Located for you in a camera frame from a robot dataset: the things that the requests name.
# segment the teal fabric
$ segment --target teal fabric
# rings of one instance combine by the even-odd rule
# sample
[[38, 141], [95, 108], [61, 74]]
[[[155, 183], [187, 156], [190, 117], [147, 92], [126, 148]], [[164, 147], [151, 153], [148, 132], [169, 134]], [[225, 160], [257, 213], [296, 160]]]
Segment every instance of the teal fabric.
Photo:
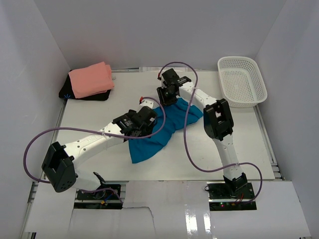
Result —
[[[164, 107], [166, 122], [164, 128], [159, 133], [151, 138], [129, 140], [132, 163], [139, 163], [151, 158], [167, 145], [172, 134], [176, 130], [184, 127], [187, 106], [188, 103], [185, 100], [178, 98], [176, 104]], [[157, 131], [161, 127], [164, 120], [160, 107], [157, 107], [154, 110], [158, 117], [157, 124], [153, 128], [153, 132]], [[187, 125], [197, 122], [202, 116], [203, 113], [196, 106], [191, 106], [187, 118]]]

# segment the perforated basket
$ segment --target perforated basket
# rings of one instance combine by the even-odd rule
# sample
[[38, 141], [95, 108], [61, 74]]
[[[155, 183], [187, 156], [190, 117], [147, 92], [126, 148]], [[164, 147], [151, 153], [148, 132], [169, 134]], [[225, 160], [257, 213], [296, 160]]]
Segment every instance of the perforated basket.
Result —
[[263, 77], [253, 59], [227, 56], [217, 65], [222, 94], [229, 106], [253, 107], [267, 98]]

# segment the gray wall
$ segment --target gray wall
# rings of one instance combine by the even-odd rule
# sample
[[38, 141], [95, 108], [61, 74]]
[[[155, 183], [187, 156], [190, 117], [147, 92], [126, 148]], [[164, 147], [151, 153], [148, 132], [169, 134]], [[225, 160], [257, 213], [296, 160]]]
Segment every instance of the gray wall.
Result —
[[256, 57], [268, 90], [261, 112], [269, 138], [280, 170], [293, 181], [315, 239], [319, 239], [318, 23], [316, 0], [288, 0]]
[[35, 0], [71, 68], [255, 57], [286, 0]]
[[[55, 126], [68, 70], [33, 0], [1, 0], [0, 238], [19, 238], [31, 188], [23, 152], [33, 136]], [[28, 166], [36, 176], [51, 138], [31, 148]]]

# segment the white table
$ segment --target white table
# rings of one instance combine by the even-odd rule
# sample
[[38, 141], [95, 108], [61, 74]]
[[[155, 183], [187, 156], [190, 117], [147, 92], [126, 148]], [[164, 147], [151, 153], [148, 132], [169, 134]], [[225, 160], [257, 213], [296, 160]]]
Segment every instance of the white table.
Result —
[[[180, 73], [195, 80], [192, 72]], [[221, 99], [217, 72], [199, 72], [198, 86], [207, 94]], [[105, 102], [68, 100], [61, 126], [99, 130], [129, 109], [136, 110], [141, 96], [157, 97], [160, 86], [157, 73], [114, 73], [115, 88]], [[253, 108], [232, 108], [234, 146], [239, 162], [252, 162], [262, 171], [264, 179], [274, 179], [267, 149]], [[62, 130], [57, 140], [62, 144], [87, 134]], [[132, 164], [128, 142], [103, 151], [80, 166], [87, 172], [98, 172], [106, 181], [130, 180], [223, 180], [223, 172], [203, 173], [195, 169], [185, 153], [182, 130], [177, 131], [168, 145], [154, 157]], [[215, 144], [206, 135], [203, 119], [187, 128], [187, 141], [194, 162], [201, 168], [222, 166]], [[259, 180], [254, 167], [243, 166], [250, 180]]]

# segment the pink cloth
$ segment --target pink cloth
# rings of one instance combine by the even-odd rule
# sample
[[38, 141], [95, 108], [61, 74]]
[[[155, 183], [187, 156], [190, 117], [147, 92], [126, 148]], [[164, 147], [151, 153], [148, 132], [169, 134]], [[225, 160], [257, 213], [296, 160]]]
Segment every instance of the pink cloth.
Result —
[[110, 65], [104, 62], [69, 72], [75, 98], [107, 92], [114, 87]]

